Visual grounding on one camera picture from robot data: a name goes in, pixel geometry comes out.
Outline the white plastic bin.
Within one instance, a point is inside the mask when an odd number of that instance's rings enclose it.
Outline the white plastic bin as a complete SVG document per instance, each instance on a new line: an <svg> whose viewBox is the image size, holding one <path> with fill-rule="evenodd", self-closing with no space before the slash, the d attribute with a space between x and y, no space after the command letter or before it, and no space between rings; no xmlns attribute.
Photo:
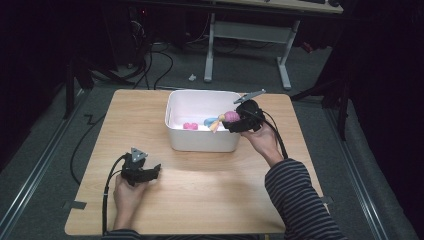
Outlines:
<svg viewBox="0 0 424 240"><path fill-rule="evenodd" d="M165 125L171 147L177 151L196 152L233 152L239 142L238 133L230 133L220 124L213 133L203 122L207 118L218 117L227 111L233 111L236 92L215 90L176 90L170 93ZM198 130L185 130L183 124L197 123Z"/></svg>

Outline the black metal stand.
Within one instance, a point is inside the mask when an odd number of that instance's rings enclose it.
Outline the black metal stand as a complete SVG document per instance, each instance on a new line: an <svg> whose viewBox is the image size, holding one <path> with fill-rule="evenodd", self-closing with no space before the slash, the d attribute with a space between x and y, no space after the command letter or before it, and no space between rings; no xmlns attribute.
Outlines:
<svg viewBox="0 0 424 240"><path fill-rule="evenodd" d="M348 70L331 70L325 67L313 87L291 96L291 100L299 101L308 96L322 96L321 106L324 109L338 110L336 130L341 140L345 141L351 80L352 74Z"/></svg>
<svg viewBox="0 0 424 240"><path fill-rule="evenodd" d="M75 82L78 82L80 87L84 90L91 90L94 87L94 81L91 77L89 62L81 57L72 58L66 66L66 102L64 119L69 119L74 111Z"/></svg>

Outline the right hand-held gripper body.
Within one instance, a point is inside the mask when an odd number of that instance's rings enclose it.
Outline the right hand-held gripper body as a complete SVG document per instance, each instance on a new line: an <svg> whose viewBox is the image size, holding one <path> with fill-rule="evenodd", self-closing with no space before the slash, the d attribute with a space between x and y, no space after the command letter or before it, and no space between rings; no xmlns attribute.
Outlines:
<svg viewBox="0 0 424 240"><path fill-rule="evenodd" d="M250 130L256 132L261 128L261 124L265 120L265 117L262 109L253 100L253 98L260 96L264 93L264 89L260 91L246 93L245 95L234 101L235 104L239 104L236 109L241 111L243 116L243 119L240 120L243 125L241 132Z"/></svg>

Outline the black computer tower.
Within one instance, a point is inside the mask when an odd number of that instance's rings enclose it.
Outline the black computer tower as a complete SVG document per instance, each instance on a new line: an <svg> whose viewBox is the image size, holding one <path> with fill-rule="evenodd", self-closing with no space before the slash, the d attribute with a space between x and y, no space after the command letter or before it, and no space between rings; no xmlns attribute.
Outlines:
<svg viewBox="0 0 424 240"><path fill-rule="evenodd" d="M134 63L141 66L145 60L144 56L149 49L150 37L146 24L146 11L143 8L129 7L129 21L132 39L135 45Z"/></svg>

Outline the white-legged desk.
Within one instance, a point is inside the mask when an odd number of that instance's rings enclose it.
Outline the white-legged desk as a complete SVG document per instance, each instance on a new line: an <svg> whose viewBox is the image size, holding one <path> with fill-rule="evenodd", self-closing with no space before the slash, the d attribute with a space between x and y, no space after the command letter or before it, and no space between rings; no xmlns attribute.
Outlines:
<svg viewBox="0 0 424 240"><path fill-rule="evenodd" d="M284 10L298 14L323 14L324 16L339 16L343 8L332 7L328 0L325 4L314 4L298 0L206 0L212 7L246 7L251 10ZM253 23L251 20L217 20L215 14L209 16L208 52L205 62L204 81L213 79L214 40L216 38L248 40L265 43L283 44L282 55L276 58L283 88L292 88L287 72L286 61L297 35L301 20L296 17L287 26L271 23Z"/></svg>

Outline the person's right hand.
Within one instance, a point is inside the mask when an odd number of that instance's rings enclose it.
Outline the person's right hand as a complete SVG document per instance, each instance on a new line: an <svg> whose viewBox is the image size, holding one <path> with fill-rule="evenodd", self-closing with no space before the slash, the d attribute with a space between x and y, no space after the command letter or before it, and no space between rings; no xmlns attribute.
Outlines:
<svg viewBox="0 0 424 240"><path fill-rule="evenodd" d="M252 147L265 159L270 167L283 160L283 156L278 149L278 142L274 131L268 126L263 125L258 131L242 132Z"/></svg>

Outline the pink ball rope toy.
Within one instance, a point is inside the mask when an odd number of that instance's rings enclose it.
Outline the pink ball rope toy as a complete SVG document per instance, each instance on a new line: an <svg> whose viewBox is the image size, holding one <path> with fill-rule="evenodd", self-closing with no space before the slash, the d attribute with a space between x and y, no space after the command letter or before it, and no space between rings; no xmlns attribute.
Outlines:
<svg viewBox="0 0 424 240"><path fill-rule="evenodd" d="M224 114L220 114L218 117L207 118L204 120L203 125L206 126L210 131L215 133L220 124L224 122L237 122L240 120L240 116L235 111L227 111Z"/></svg>

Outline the person's left hand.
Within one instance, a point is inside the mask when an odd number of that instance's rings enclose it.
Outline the person's left hand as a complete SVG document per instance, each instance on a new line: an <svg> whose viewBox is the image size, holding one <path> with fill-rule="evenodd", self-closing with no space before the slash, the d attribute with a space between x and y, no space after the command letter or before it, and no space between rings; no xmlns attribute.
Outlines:
<svg viewBox="0 0 424 240"><path fill-rule="evenodd" d="M115 180L114 200L119 219L131 219L140 206L147 183L130 185L121 175Z"/></svg>

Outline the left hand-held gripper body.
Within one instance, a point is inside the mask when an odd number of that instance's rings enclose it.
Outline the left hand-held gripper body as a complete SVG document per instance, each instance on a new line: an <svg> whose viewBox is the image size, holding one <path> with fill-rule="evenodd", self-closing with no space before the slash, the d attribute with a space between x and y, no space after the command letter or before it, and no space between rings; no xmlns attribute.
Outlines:
<svg viewBox="0 0 424 240"><path fill-rule="evenodd" d="M121 175L129 185L147 182L146 173L143 169L147 153L132 147L129 153L124 155L125 162L122 166Z"/></svg>

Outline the metal floor rail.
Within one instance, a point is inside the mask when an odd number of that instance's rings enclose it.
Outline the metal floor rail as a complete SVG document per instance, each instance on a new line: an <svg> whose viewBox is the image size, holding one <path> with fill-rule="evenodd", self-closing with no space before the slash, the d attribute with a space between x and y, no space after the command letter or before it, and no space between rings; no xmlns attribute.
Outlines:
<svg viewBox="0 0 424 240"><path fill-rule="evenodd" d="M346 165L349 179L359 201L361 210L365 216L368 226L375 240L389 240L386 229L380 219L374 201L372 200L361 174L355 164L353 155L346 140L342 139L337 126L337 114L330 109L323 110L326 119L329 121L332 132L335 134L338 145L341 149L344 164Z"/></svg>
<svg viewBox="0 0 424 240"><path fill-rule="evenodd" d="M77 91L75 106L69 114L65 113L65 93L65 90L59 92L0 173L0 239L6 238L14 228L90 90Z"/></svg>

